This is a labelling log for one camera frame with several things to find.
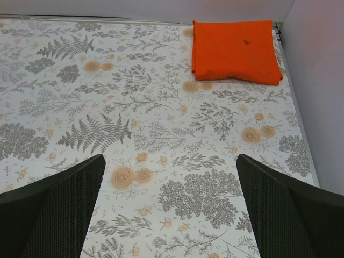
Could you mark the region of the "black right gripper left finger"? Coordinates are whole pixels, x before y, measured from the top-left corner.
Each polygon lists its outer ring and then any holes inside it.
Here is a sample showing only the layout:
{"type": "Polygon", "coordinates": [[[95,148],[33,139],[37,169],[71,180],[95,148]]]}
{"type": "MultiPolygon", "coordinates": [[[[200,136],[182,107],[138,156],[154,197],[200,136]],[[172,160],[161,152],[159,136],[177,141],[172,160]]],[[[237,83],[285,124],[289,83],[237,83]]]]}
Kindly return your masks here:
{"type": "Polygon", "coordinates": [[[105,170],[95,155],[1,194],[1,257],[80,257],[105,170]]]}

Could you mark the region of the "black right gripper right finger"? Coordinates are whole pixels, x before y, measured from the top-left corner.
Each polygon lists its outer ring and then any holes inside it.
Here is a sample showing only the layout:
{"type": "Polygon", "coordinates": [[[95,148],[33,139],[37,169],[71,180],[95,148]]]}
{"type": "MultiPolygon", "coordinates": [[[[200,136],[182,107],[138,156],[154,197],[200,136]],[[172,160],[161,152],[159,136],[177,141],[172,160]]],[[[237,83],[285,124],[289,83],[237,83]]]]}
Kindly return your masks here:
{"type": "Polygon", "coordinates": [[[240,154],[243,196],[261,257],[343,257],[343,196],[240,154]]]}

